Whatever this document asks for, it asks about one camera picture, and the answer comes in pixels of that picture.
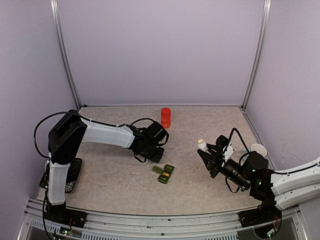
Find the small white bottle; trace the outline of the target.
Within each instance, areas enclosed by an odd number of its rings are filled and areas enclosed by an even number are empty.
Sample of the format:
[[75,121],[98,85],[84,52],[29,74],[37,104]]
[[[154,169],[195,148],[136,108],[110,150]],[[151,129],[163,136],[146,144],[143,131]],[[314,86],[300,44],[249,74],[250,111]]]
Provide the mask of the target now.
[[202,150],[204,152],[208,151],[207,143],[203,138],[197,140],[197,147],[199,150]]

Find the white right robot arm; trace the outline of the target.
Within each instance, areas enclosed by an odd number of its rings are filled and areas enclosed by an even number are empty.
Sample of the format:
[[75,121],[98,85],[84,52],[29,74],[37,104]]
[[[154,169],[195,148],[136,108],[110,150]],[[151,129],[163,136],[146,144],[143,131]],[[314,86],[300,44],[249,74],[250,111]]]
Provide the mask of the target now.
[[249,195],[263,205],[256,210],[256,218],[266,222],[275,212],[282,211],[320,195],[320,160],[317,158],[303,165],[275,171],[269,168],[267,150],[253,144],[240,157],[231,158],[232,143],[220,135],[215,144],[204,139],[197,141],[197,153],[212,178],[222,174],[225,182],[237,185],[236,191],[250,191]]

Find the light blue mug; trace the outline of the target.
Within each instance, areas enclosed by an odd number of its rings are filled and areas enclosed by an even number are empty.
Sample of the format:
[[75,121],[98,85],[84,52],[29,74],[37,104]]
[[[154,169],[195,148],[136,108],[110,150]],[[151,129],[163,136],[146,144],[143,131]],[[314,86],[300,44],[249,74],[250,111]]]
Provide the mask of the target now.
[[259,143],[254,143],[251,145],[250,150],[252,152],[257,152],[258,154],[262,155],[264,158],[267,156],[268,152],[267,149]]

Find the black square tray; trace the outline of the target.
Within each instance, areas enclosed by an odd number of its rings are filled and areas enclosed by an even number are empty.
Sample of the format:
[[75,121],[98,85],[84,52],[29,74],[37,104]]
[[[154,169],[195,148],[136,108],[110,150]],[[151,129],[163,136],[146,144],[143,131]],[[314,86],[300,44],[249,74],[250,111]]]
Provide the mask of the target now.
[[[44,173],[43,173],[41,180],[39,182],[39,186],[43,189],[48,187],[48,184],[49,184],[49,163],[50,163],[49,160],[47,160],[45,162]],[[82,163],[83,163],[83,160],[81,158],[75,158],[71,162],[70,167],[67,172],[66,183],[65,183],[65,188],[64,188],[64,192],[66,194],[70,194],[73,191],[73,189],[76,185],[76,182],[78,180],[78,177],[80,175],[80,172],[81,172]]]

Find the green pill organizer box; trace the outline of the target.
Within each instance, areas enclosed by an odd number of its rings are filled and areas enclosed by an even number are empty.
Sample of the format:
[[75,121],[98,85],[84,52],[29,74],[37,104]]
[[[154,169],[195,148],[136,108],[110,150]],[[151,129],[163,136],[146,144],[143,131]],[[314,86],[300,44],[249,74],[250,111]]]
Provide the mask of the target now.
[[169,182],[169,179],[170,179],[171,175],[173,174],[174,169],[175,169],[175,167],[173,165],[169,165],[169,164],[166,164],[164,166],[164,168],[161,168],[157,165],[154,165],[152,167],[152,171],[159,175],[158,182],[160,182],[162,184],[167,184]]

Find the left aluminium frame post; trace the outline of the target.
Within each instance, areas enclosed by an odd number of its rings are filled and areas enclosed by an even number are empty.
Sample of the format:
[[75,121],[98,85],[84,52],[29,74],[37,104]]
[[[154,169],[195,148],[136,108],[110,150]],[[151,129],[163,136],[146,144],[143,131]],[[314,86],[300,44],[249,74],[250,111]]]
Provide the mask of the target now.
[[58,42],[58,48],[60,51],[60,56],[64,68],[64,72],[66,75],[66,80],[67,84],[71,93],[71,98],[73,100],[73,103],[75,105],[75,108],[79,110],[81,108],[81,101],[80,97],[73,79],[71,67],[70,67],[70,62],[68,59],[68,54],[67,54],[67,49],[65,46],[65,41],[64,41],[64,35],[63,35],[63,28],[62,28],[62,23],[61,23],[61,18],[60,18],[60,11],[59,11],[59,3],[57,0],[50,0],[50,8],[51,8],[51,14],[52,14],[52,19],[53,19],[53,24],[55,28],[55,33],[57,37],[57,42]]

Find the right aluminium frame post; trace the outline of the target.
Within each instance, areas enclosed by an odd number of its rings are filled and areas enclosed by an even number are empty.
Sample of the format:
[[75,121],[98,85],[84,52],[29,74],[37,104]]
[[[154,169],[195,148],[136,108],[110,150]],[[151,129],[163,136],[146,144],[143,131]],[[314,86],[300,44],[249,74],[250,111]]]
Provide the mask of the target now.
[[263,48],[265,43],[265,37],[267,34],[268,29],[268,23],[270,18],[270,11],[271,11],[271,0],[264,0],[263,1],[263,10],[262,10],[262,17],[261,17],[261,23],[259,28],[259,34],[258,34],[258,41],[257,41],[257,47],[255,50],[255,55],[253,59],[253,65],[249,76],[249,82],[245,91],[244,99],[241,105],[242,110],[245,112],[249,106],[250,98],[252,96],[254,85],[256,82],[260,61],[263,55]]

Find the aluminium frame post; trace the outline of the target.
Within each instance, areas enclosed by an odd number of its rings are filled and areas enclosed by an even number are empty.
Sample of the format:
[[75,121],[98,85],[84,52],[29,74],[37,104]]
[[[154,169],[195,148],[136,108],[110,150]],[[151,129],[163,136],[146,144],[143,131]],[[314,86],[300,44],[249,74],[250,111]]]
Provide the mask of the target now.
[[71,67],[70,67],[70,62],[68,59],[68,54],[67,54],[67,49],[65,46],[65,41],[64,41],[64,35],[63,35],[63,28],[62,28],[62,23],[61,23],[61,18],[60,18],[60,11],[59,11],[59,3],[57,0],[50,0],[50,8],[51,8],[51,14],[52,14],[52,19],[53,19],[53,24],[55,28],[55,33],[57,37],[57,42],[58,42],[58,48],[60,51],[60,56],[64,68],[64,72],[66,75],[66,80],[67,84],[71,93],[71,98],[73,100],[73,103],[75,105],[75,108],[79,110],[81,108],[81,101],[80,97],[73,79]]
[[252,96],[254,85],[256,82],[260,61],[263,55],[263,48],[265,43],[265,37],[267,34],[268,29],[268,23],[270,18],[270,11],[271,11],[271,0],[264,0],[263,1],[263,10],[262,10],[262,17],[261,17],[261,23],[259,28],[259,34],[258,34],[258,41],[257,41],[257,47],[255,50],[255,55],[253,59],[253,65],[249,76],[249,82],[245,91],[244,99],[241,105],[242,110],[245,112],[249,106],[250,98]]

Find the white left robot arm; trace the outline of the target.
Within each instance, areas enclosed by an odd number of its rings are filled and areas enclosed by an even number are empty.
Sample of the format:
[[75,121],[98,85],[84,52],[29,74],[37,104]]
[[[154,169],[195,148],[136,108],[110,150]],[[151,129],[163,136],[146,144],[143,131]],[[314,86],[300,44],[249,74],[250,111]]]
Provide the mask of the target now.
[[47,199],[52,205],[49,212],[63,223],[70,218],[66,202],[66,183],[72,161],[84,145],[106,145],[132,151],[139,162],[159,163],[169,140],[168,131],[152,120],[146,127],[134,123],[111,124],[79,114],[76,110],[62,113],[62,118],[48,134]]

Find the front aluminium rail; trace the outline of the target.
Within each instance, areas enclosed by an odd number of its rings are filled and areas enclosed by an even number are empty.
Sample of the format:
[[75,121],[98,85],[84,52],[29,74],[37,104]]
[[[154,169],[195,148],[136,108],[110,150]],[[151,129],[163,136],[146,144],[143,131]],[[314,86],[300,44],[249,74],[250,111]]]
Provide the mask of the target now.
[[43,220],[42,203],[29,201],[20,230],[21,239],[55,240],[306,240],[296,208],[281,219],[241,225],[236,211],[226,213],[147,216],[87,211],[83,227]]

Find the red cylindrical can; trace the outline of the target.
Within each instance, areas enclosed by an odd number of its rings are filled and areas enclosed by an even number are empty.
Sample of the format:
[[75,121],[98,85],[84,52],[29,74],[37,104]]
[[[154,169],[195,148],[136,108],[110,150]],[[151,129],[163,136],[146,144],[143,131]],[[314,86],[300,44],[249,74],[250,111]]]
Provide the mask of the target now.
[[161,117],[161,125],[168,129],[171,126],[171,109],[168,107],[164,107],[160,112]]

